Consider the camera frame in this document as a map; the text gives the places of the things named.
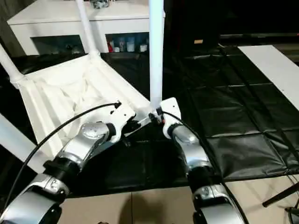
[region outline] white table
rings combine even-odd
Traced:
[[[111,1],[108,8],[102,9],[85,2],[85,7],[100,52],[108,52],[106,34],[149,32],[148,0]],[[7,22],[26,55],[39,54],[30,38],[41,36],[79,35],[88,52],[74,0],[37,0]]]

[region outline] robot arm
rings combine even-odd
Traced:
[[[163,110],[180,118],[175,98],[161,103]],[[111,123],[86,123],[53,161],[47,161],[45,171],[10,203],[0,218],[0,224],[55,224],[61,215],[59,205],[66,199],[76,178],[95,148],[119,141],[121,130],[134,116],[128,108],[119,106]],[[193,193],[196,224],[244,224],[234,201],[231,200],[221,179],[200,145],[198,137],[177,119],[165,113],[163,133],[172,139],[183,158],[183,167]]]
[[[76,177],[96,147],[113,139],[115,126],[102,122],[86,123],[78,135],[71,139],[53,161],[47,161],[45,171],[10,203],[3,212],[1,224],[53,224],[57,223],[59,205],[76,184]]]
[[[158,111],[170,112],[180,119],[175,98],[164,100]],[[195,224],[245,224],[236,204],[221,184],[198,137],[172,116],[161,112],[163,132],[177,146],[193,193]]]

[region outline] floor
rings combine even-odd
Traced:
[[[268,208],[261,203],[291,185],[286,176],[228,183],[250,224],[288,224],[284,208],[296,193]],[[188,187],[68,199],[62,207],[60,224],[192,224],[194,211]]]

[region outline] wire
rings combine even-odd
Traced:
[[[174,119],[176,119],[177,121],[179,121],[180,123],[182,123],[184,126],[186,126],[200,140],[199,135],[188,124],[186,124],[182,119],[180,119],[177,116],[175,116],[174,114],[166,112],[166,111],[161,111],[161,113],[162,114],[167,114],[167,115],[173,117]],[[213,160],[214,164],[217,166],[216,159],[213,156],[212,156],[211,159]],[[243,209],[241,208],[241,206],[240,206],[239,202],[237,201],[236,197],[234,196],[234,194],[231,192],[231,190],[228,188],[228,186],[226,185],[226,183],[223,181],[223,178],[222,178],[222,184],[223,184],[224,188],[226,189],[228,195],[234,201],[234,203],[235,203],[237,209],[239,210],[239,212],[240,212],[240,214],[241,214],[241,216],[242,216],[245,224],[249,224],[249,221],[248,221],[248,219],[247,219],[247,217],[246,217]]]
[[[97,110],[97,109],[100,109],[100,108],[103,108],[103,107],[107,107],[107,106],[120,106],[121,103],[111,103],[111,104],[103,104],[103,105],[99,105],[99,106],[96,106],[94,108],[91,108],[89,110],[86,110],[76,116],[74,116],[73,118],[67,120],[66,122],[64,122],[62,125],[58,126],[54,131],[52,131],[49,135],[47,135],[32,151],[31,153],[28,155],[28,157],[26,158],[26,160],[24,161],[17,177],[15,178],[14,180],[14,183],[9,191],[9,194],[7,196],[7,199],[5,201],[5,205],[4,205],[4,209],[5,210],[9,204],[9,201],[10,201],[10,198],[13,194],[13,191],[18,183],[18,180],[24,170],[24,168],[27,166],[27,164],[29,163],[29,161],[32,159],[32,157],[34,156],[34,154],[40,149],[40,147],[47,141],[49,140],[54,134],[56,134],[58,131],[60,131],[63,127],[65,127],[66,125],[68,125],[69,123],[73,122],[74,120],[78,119],[79,117],[82,117],[83,115],[87,114],[87,113],[90,113],[91,111],[94,111],[94,110]]]
[[[218,43],[218,46],[219,47],[222,47],[222,48],[225,48],[222,44]]]
[[[295,180],[296,180],[296,182],[298,182],[298,180],[297,180],[297,178],[294,176],[294,175],[291,175]],[[289,180],[291,181],[291,183],[292,183],[292,185],[295,185],[295,182],[291,179],[291,177],[289,176],[289,175],[287,175],[287,177],[289,178]],[[298,208],[298,206],[299,206],[299,198],[298,198],[298,200],[297,200],[297,202],[296,202],[296,204],[295,204],[295,206],[294,206],[294,208]]]

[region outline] black plastic sheet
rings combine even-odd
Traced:
[[[102,57],[149,98],[148,55]],[[16,63],[29,73],[69,59],[30,56]],[[226,181],[299,173],[299,112],[238,49],[165,54],[163,73],[163,97],[178,100],[183,120],[215,155]],[[149,125],[92,158],[73,196],[185,185],[176,148],[161,127]]]

